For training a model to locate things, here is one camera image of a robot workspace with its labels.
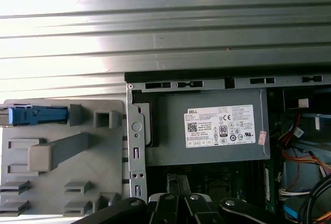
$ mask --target red sticker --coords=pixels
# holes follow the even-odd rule
[[[260,136],[259,136],[259,145],[264,145],[265,139],[267,138],[267,132],[265,131],[260,131]]]

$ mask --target corrugated metal side panel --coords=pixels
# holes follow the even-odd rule
[[[0,99],[125,93],[123,72],[327,63],[331,0],[0,0]]]

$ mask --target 80 plus logo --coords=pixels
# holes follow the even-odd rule
[[[228,127],[227,126],[219,126],[219,136],[220,137],[228,136]]]

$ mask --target blue wire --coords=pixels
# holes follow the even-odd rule
[[[298,219],[298,213],[296,211],[294,211],[290,207],[287,207],[286,205],[283,205],[283,209],[287,214],[289,214],[290,216],[292,216],[295,219]]]

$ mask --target white label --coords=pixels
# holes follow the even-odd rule
[[[294,132],[293,132],[293,134],[297,138],[300,138],[304,134],[304,132],[300,128],[296,127],[295,130],[294,130]]]
[[[264,168],[265,171],[265,178],[264,178],[264,183],[265,183],[265,199],[267,201],[270,201],[270,182],[269,182],[269,169]]]
[[[255,143],[253,105],[188,109],[186,147]]]

